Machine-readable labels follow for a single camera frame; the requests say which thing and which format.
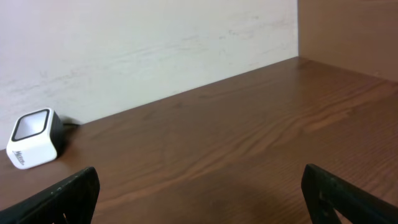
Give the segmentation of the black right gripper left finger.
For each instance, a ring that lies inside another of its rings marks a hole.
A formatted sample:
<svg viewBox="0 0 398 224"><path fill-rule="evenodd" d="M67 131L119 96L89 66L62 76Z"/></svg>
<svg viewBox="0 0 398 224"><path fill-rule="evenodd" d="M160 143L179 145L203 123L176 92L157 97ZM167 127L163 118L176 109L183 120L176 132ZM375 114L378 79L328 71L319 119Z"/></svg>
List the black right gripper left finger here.
<svg viewBox="0 0 398 224"><path fill-rule="evenodd" d="M87 167L1 211L1 223L90 224L100 192L94 167Z"/></svg>

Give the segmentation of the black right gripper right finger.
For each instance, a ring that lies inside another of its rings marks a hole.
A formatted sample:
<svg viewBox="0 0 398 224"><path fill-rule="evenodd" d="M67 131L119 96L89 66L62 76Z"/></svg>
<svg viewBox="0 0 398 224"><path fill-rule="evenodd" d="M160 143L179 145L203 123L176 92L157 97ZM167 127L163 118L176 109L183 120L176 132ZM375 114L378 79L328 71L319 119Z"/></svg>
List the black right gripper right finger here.
<svg viewBox="0 0 398 224"><path fill-rule="evenodd" d="M301 189L312 223L397 223L397 207L314 164L307 164Z"/></svg>

